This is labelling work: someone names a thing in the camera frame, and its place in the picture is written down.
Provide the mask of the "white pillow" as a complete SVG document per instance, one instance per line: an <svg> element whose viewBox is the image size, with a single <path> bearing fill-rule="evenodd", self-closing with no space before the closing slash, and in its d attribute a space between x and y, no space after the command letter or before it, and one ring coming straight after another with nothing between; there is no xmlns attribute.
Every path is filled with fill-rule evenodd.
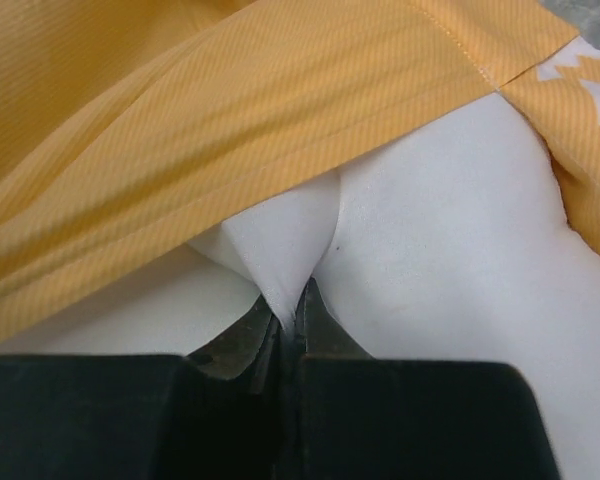
<svg viewBox="0 0 600 480"><path fill-rule="evenodd" d="M496 94L223 221L0 354L186 354L258 297L291 327L309 279L376 357L515 366L561 475L600 479L600 256Z"/></svg>

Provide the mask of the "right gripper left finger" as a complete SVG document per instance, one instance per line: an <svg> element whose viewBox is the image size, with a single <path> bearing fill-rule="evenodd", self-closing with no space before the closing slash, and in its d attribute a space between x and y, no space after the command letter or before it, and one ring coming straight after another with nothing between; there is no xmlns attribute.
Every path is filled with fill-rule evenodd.
<svg viewBox="0 0 600 480"><path fill-rule="evenodd" d="M279 379L281 325L260 296L229 328L188 355L210 400L268 396Z"/></svg>

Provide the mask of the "orange pillowcase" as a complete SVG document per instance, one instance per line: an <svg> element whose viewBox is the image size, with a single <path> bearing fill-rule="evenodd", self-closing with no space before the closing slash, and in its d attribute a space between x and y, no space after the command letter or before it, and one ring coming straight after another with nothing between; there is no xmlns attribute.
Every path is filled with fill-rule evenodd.
<svg viewBox="0 0 600 480"><path fill-rule="evenodd" d="M0 342L499 92L600 255L600 54L535 1L0 1Z"/></svg>

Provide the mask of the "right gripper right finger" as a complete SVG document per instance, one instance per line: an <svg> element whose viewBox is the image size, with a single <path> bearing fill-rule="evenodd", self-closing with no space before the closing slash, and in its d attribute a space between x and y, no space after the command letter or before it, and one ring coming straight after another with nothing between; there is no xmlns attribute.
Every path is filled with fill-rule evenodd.
<svg viewBox="0 0 600 480"><path fill-rule="evenodd" d="M317 372L320 386L343 384L343 389L359 390L369 382L371 355L329 312L317 280L309 279L296 308L292 343L293 380L304 389L305 364Z"/></svg>

